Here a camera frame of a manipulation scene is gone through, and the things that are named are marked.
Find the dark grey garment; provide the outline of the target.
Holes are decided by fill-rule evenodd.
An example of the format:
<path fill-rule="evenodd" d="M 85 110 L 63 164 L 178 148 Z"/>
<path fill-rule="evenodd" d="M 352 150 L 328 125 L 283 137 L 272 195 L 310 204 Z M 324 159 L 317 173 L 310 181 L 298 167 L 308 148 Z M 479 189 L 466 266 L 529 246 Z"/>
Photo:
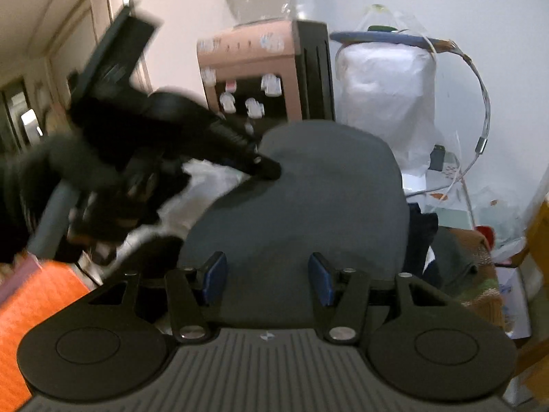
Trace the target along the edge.
<path fill-rule="evenodd" d="M 308 328 L 314 321 L 308 261 L 390 280 L 403 268 L 409 207 L 390 147 L 329 121 L 267 132 L 263 155 L 281 165 L 276 181 L 247 180 L 218 198 L 192 226 L 179 255 L 200 266 L 221 251 L 225 287 L 207 310 L 234 328 Z"/>

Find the white folded garment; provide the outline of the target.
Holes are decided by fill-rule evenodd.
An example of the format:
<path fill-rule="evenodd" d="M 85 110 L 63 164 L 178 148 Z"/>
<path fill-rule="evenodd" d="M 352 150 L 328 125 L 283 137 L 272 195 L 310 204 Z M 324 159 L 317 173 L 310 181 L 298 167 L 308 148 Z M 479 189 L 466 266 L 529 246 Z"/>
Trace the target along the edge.
<path fill-rule="evenodd" d="M 153 239 L 178 237 L 185 240 L 192 226 L 218 198 L 248 179 L 247 175 L 234 168 L 195 159 L 185 163 L 183 171 L 191 176 L 190 182 L 157 211 L 160 220 L 156 225 L 140 226 L 131 232 L 123 244 L 115 248 L 114 261 L 106 266 L 98 265 L 98 257 L 92 257 L 89 253 L 80 257 L 79 264 L 91 271 L 94 277 L 105 279 L 124 258 Z"/>

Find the pink water dispenser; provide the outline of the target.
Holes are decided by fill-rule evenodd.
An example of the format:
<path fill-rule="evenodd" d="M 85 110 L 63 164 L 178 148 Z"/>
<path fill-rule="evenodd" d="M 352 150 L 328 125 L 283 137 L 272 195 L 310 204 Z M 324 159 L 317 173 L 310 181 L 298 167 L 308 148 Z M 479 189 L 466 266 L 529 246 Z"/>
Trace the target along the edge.
<path fill-rule="evenodd" d="M 273 20 L 196 44 L 208 107 L 256 138 L 286 122 L 335 119 L 328 27 Z"/>

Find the orange patterned table mat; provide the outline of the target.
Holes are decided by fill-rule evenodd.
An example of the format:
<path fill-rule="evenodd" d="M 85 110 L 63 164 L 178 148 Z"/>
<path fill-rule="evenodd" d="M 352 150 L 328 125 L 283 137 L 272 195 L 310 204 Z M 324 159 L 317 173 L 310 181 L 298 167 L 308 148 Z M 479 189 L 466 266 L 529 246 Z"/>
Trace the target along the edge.
<path fill-rule="evenodd" d="M 21 263 L 1 284 L 3 411 L 15 411 L 31 397 L 17 364 L 17 350 L 24 335 L 89 291 L 70 266 L 33 259 Z"/>

